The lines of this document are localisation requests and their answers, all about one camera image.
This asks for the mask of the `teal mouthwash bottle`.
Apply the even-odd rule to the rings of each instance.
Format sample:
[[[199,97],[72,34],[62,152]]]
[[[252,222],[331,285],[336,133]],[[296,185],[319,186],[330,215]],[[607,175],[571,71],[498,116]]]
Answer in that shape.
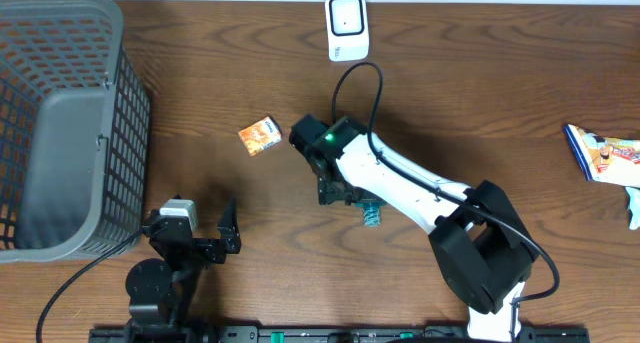
[[[362,210],[363,223],[366,227],[378,227],[381,224],[381,208],[386,205],[384,200],[369,199],[356,203]]]

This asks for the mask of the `orange small box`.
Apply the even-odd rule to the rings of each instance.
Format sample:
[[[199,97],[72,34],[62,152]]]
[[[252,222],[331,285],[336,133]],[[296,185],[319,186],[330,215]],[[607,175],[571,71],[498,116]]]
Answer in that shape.
[[[250,156],[257,155],[282,139],[282,134],[271,117],[265,117],[240,130],[238,135]]]

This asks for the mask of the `yellow snack bag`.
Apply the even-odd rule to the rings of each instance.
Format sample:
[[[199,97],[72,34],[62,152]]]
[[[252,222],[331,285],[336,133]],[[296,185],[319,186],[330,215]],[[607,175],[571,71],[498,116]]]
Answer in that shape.
[[[639,187],[638,140],[603,137],[572,124],[563,131],[587,181]]]

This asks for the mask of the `light teal pouch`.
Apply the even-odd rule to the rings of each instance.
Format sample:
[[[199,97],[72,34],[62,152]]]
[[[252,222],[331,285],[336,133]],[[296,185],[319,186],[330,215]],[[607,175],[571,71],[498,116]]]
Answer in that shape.
[[[628,210],[630,211],[630,230],[638,230],[640,227],[640,190],[635,187],[625,188],[629,196]]]

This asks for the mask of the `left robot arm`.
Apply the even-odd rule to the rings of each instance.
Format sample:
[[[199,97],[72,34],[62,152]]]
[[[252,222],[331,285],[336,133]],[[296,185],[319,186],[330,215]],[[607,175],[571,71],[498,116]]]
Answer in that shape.
[[[216,342],[218,332],[189,317],[201,273],[223,264],[241,250],[237,205],[232,199],[218,222],[218,238],[196,238],[197,210],[192,200],[173,198],[151,212],[142,232],[156,258],[136,264],[125,288],[131,319],[125,327],[129,343]]]

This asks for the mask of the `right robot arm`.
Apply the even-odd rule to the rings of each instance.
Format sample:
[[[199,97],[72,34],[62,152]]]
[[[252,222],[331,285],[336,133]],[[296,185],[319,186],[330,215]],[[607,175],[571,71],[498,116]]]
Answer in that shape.
[[[289,141],[317,176],[321,204],[386,202],[427,233],[443,279],[469,308],[470,338],[509,342],[518,336],[512,302],[539,254],[501,188],[442,178],[347,117],[328,125],[306,115]]]

